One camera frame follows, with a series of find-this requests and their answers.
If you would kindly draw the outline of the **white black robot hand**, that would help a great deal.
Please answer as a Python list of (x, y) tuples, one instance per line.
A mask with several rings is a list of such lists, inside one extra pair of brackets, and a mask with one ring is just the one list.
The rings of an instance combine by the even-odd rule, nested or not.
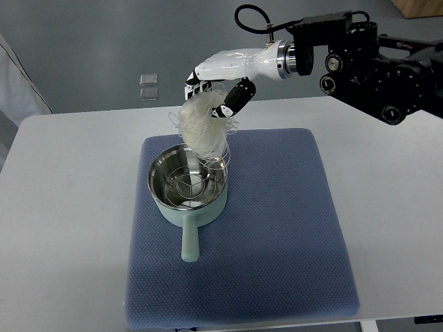
[(214, 118), (232, 118), (255, 95), (255, 78), (284, 80), (296, 71), (295, 50), (288, 41), (276, 41), (267, 48), (221, 51), (193, 69), (185, 83), (185, 99), (208, 91), (214, 82), (238, 80), (224, 101), (210, 108)]

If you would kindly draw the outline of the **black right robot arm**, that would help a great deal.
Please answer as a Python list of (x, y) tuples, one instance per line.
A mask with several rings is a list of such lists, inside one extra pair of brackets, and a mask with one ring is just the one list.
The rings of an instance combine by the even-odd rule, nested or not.
[(310, 75), (314, 47), (327, 46), (327, 74), (321, 90), (373, 118), (398, 125), (406, 116), (425, 111), (442, 117), (442, 42), (380, 35), (368, 13), (354, 21), (355, 11), (344, 11), (289, 21), (273, 26), (261, 8), (244, 4), (235, 23), (257, 35), (286, 30), (293, 37), (278, 47), (276, 68), (284, 76)]

